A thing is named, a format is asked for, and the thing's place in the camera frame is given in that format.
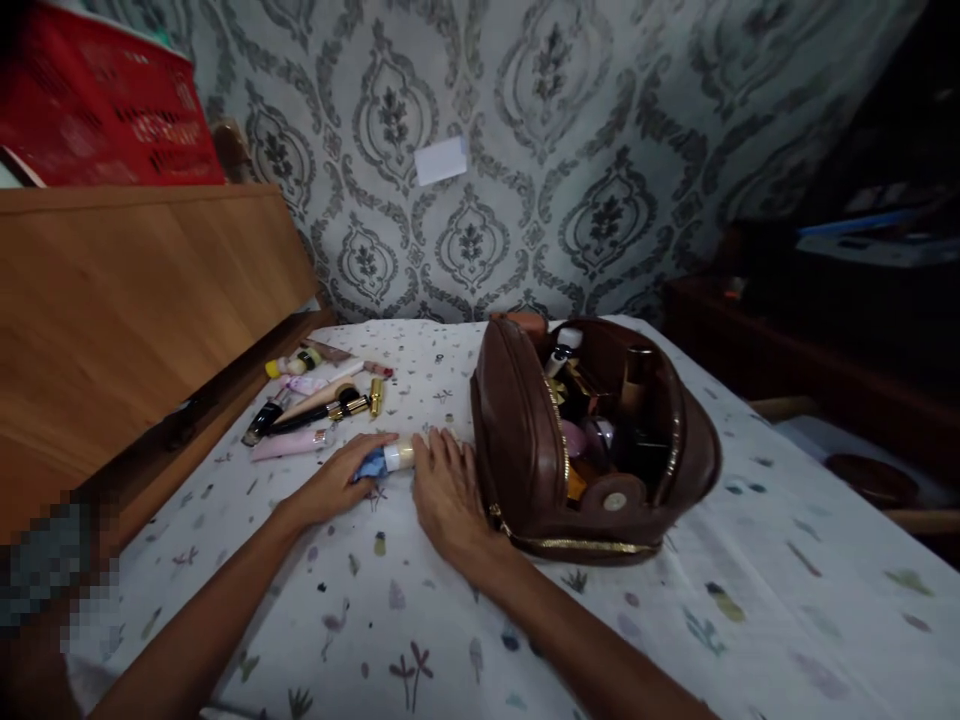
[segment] hand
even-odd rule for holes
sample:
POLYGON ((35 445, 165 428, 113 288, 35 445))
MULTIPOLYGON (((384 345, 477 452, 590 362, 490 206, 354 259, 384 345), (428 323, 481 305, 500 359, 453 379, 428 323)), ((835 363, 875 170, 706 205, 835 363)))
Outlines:
POLYGON ((395 442, 397 437, 394 433, 355 436, 331 455, 303 487, 283 501, 284 512, 300 526, 327 522, 346 512, 363 500, 376 483, 373 478, 360 478, 351 484, 363 459, 378 447, 395 442))
POLYGON ((505 540, 483 515, 473 448, 464 443, 461 452, 449 432, 433 428, 429 447, 419 435, 413 436, 413 452, 413 502, 420 527, 440 556, 464 572, 478 551, 505 540))

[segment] leather makeup bag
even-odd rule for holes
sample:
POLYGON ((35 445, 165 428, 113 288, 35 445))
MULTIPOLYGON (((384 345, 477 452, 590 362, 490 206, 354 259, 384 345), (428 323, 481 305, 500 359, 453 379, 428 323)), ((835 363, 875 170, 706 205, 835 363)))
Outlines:
POLYGON ((619 418, 642 428, 642 437, 635 451, 631 444, 621 447, 622 462, 591 477, 571 502, 558 394, 543 373, 560 328, 551 335, 528 334, 512 320, 495 317, 470 381, 484 506, 500 531, 531 555, 597 565, 641 562, 715 485, 721 463, 716 429, 649 338, 599 319, 560 327, 583 333, 576 368, 611 394, 623 387, 628 353, 644 354, 633 378, 642 398, 631 406, 635 417, 619 418), (646 440, 659 450, 652 463, 637 465, 632 461, 647 457, 646 440), (637 472, 644 477, 623 471, 627 466, 642 468, 637 472))

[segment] damask wallpaper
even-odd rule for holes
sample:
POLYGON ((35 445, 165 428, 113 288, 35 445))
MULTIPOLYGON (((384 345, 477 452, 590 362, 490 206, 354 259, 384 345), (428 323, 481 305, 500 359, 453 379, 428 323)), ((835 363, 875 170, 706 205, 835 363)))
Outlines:
POLYGON ((86 0, 236 117, 348 320, 652 317, 798 202, 920 0, 86 0), (413 151, 463 134, 465 175, 413 151))

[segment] wooden headboard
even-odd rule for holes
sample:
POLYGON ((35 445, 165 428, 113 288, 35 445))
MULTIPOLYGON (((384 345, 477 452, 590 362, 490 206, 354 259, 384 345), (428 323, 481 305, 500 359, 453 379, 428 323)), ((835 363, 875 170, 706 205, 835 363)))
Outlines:
POLYGON ((318 290, 272 185, 4 190, 0 246, 3 543, 318 290))

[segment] bed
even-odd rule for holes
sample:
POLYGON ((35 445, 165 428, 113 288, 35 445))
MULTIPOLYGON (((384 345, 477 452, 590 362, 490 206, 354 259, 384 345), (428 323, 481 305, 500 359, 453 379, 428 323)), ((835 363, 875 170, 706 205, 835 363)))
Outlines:
MULTIPOLYGON (((960 717, 960 575, 641 320, 717 426, 723 473, 634 567, 540 570, 721 718, 960 717)), ((396 368, 357 432, 472 438, 484 323, 379 320, 312 337, 396 368)), ((369 378, 360 376, 360 385, 369 378)), ((268 384, 74 615, 89 708, 332 449, 260 463, 240 435, 268 384)), ((211 705, 245 717, 585 718, 535 647, 433 551, 394 473, 288 557, 211 705), (432 677, 394 672, 413 645, 432 677)))

